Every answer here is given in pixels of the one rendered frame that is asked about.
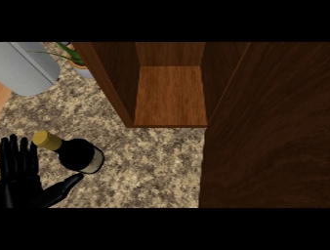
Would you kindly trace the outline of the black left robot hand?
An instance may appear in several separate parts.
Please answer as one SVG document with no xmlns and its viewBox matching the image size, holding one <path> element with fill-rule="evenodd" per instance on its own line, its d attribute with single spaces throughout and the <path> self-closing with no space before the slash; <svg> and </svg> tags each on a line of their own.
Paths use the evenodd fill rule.
<svg viewBox="0 0 330 250">
<path fill-rule="evenodd" d="M 36 145 L 14 134 L 0 141 L 0 208 L 48 208 L 65 197 L 83 174 L 40 187 Z"/>
</svg>

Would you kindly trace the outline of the dark wine bottle gold cap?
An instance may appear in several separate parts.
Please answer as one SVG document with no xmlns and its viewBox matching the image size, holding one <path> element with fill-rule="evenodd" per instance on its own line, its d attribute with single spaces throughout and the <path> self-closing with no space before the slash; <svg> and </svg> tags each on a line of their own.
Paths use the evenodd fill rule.
<svg viewBox="0 0 330 250">
<path fill-rule="evenodd" d="M 48 131 L 36 131 L 32 136 L 36 146 L 54 151 L 61 165 L 71 171 L 93 174 L 104 162 L 101 150 L 83 139 L 61 140 Z"/>
</svg>

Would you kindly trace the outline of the brown wooden cabinet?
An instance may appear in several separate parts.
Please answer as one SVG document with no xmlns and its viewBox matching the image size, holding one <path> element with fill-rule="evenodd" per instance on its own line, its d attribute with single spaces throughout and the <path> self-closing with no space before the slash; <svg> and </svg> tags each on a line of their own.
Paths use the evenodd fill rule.
<svg viewBox="0 0 330 250">
<path fill-rule="evenodd" d="M 76 42 L 99 89 L 129 128 L 204 128 L 248 44 Z"/>
</svg>

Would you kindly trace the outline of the dark brown wooden cabinet door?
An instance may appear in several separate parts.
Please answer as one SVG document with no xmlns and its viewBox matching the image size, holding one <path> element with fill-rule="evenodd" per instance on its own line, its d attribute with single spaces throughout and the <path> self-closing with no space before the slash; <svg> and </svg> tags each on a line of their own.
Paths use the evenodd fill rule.
<svg viewBox="0 0 330 250">
<path fill-rule="evenodd" d="M 204 133 L 200 207 L 330 207 L 330 42 L 245 47 Z"/>
</svg>

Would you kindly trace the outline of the grey rounded appliance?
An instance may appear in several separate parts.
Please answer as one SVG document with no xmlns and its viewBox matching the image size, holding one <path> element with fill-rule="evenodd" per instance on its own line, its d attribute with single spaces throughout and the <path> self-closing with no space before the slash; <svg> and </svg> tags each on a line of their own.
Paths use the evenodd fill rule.
<svg viewBox="0 0 330 250">
<path fill-rule="evenodd" d="M 20 96 L 45 92 L 60 66 L 39 42 L 0 42 L 0 83 Z"/>
</svg>

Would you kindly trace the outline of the green potted plant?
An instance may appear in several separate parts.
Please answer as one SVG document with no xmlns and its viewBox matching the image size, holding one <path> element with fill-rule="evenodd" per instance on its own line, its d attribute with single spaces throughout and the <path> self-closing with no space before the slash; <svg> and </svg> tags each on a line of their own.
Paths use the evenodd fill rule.
<svg viewBox="0 0 330 250">
<path fill-rule="evenodd" d="M 58 46 L 60 50 L 63 51 L 63 54 L 55 54 L 45 52 L 46 55 L 51 55 L 63 60 L 65 60 L 73 67 L 77 75 L 86 79 L 92 79 L 93 76 L 89 72 L 89 69 L 86 67 L 86 63 L 82 59 L 82 56 L 77 53 L 77 50 L 74 49 L 70 42 L 57 42 L 55 45 Z"/>
</svg>

